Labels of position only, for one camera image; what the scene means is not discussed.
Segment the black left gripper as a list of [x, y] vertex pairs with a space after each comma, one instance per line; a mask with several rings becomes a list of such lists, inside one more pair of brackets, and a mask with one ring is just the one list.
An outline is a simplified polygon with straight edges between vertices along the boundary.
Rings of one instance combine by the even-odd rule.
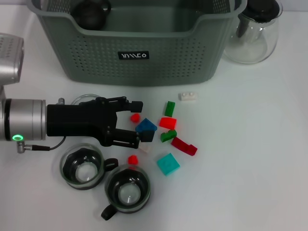
[[97, 98], [79, 105], [47, 106], [46, 132], [49, 137], [93, 137], [102, 146], [138, 148], [140, 142], [152, 142], [153, 130], [142, 132], [115, 129], [116, 112], [141, 113], [143, 102], [126, 96]]

